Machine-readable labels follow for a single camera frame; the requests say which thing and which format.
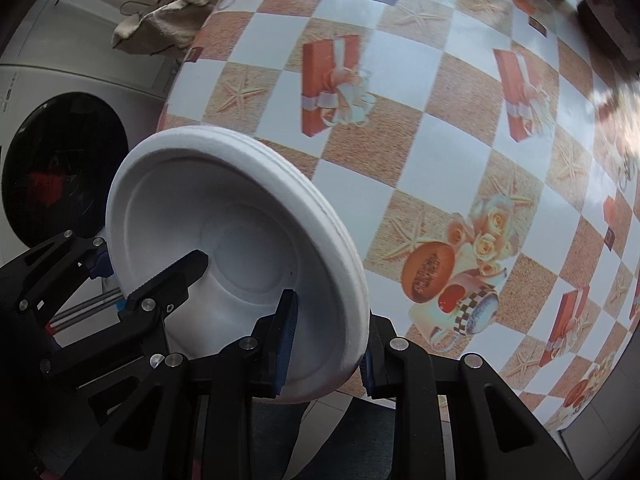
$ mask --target bolt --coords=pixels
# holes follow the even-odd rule
[[[251,337],[250,335],[248,335],[247,337],[243,337],[238,342],[238,345],[242,350],[253,350],[258,346],[258,340],[255,337]]]
[[[406,350],[409,348],[409,342],[404,337],[395,337],[389,341],[389,346],[394,350]]]
[[[164,360],[164,356],[162,354],[153,354],[151,359],[149,359],[149,364],[152,368],[155,368],[162,362],[162,360]]]
[[[40,371],[44,375],[47,375],[51,371],[51,361],[49,361],[48,359],[43,359],[42,361],[40,361]]]
[[[469,368],[479,368],[482,366],[482,358],[478,354],[465,355],[465,365]]]
[[[144,310],[145,312],[151,312],[153,309],[155,309],[156,302],[151,298],[145,298],[144,300],[142,300],[142,303],[140,304],[140,306],[142,307],[142,310]]]
[[[182,364],[183,359],[184,358],[182,357],[182,354],[169,354],[164,360],[164,364],[166,364],[170,368],[175,368]]]

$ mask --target checkered tablecloth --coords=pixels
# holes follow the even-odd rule
[[[430,351],[410,317],[423,306],[402,289],[404,262],[425,240],[446,240],[453,220],[471,223],[479,204],[507,200],[515,238],[494,259],[504,270],[497,314],[440,353],[481,354],[543,424],[568,425],[636,328],[640,257],[637,172],[620,177],[600,113],[623,87],[621,70],[581,32],[575,0],[223,6],[198,34],[159,128],[225,126],[290,160],[349,229],[373,312]],[[375,103],[357,124],[305,135],[303,45],[348,35],[360,37],[359,68]],[[551,135],[514,140],[496,51],[520,54],[536,75]],[[625,110],[613,111],[618,126],[630,120]],[[625,142],[637,154],[635,131]],[[584,309],[562,351],[540,366],[563,295],[574,290],[588,290]],[[357,378],[344,389],[364,395]]]

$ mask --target washing machine door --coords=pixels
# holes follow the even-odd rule
[[[2,168],[2,205],[14,234],[27,247],[67,229],[95,236],[127,152],[120,118],[96,96],[70,92],[38,106],[16,131]]]

